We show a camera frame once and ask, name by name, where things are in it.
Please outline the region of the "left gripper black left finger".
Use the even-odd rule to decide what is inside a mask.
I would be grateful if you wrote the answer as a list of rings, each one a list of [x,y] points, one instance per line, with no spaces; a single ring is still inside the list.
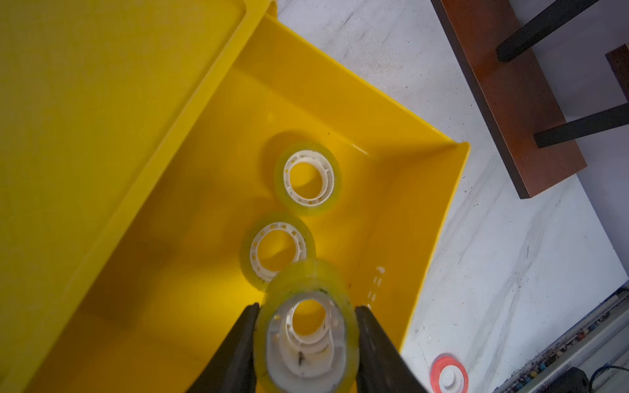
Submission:
[[[260,305],[246,306],[187,392],[255,392],[253,334]]]

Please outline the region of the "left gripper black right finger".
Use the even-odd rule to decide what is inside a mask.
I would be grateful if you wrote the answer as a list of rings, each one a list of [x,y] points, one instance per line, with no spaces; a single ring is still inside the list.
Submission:
[[[355,314],[360,329],[357,391],[426,393],[372,311],[366,306],[358,306]]]

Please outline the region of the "yellow top drawer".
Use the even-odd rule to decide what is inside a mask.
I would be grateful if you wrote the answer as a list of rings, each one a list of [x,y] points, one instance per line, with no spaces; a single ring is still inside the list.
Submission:
[[[267,16],[28,391],[185,391],[254,303],[260,389],[351,389],[353,309],[401,347],[469,150]]]

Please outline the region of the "yellow plastic drawer cabinet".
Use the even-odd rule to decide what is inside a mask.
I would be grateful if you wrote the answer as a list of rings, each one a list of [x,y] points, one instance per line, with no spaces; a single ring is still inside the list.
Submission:
[[[274,1],[1,4],[1,389],[23,391]]]

